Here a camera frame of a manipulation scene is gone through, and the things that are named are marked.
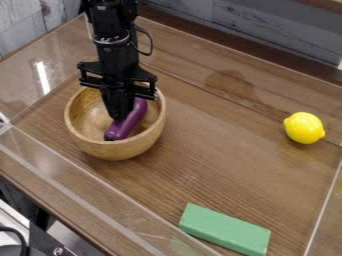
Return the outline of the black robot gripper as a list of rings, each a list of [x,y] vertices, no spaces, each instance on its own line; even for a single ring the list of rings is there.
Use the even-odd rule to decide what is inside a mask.
[[[135,97],[155,99],[157,78],[140,67],[139,61],[139,55],[149,55],[152,51],[139,50],[135,34],[95,36],[92,41],[97,60],[77,64],[80,84],[100,91],[108,115],[124,120],[132,111]]]

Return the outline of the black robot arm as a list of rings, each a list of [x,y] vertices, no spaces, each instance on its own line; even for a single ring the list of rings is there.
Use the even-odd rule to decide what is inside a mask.
[[[140,67],[139,55],[151,56],[137,46],[137,33],[149,33],[135,24],[139,0],[83,0],[92,25],[91,40],[97,60],[79,62],[80,85],[100,91],[107,113],[124,120],[133,109],[133,100],[156,97],[157,77]]]

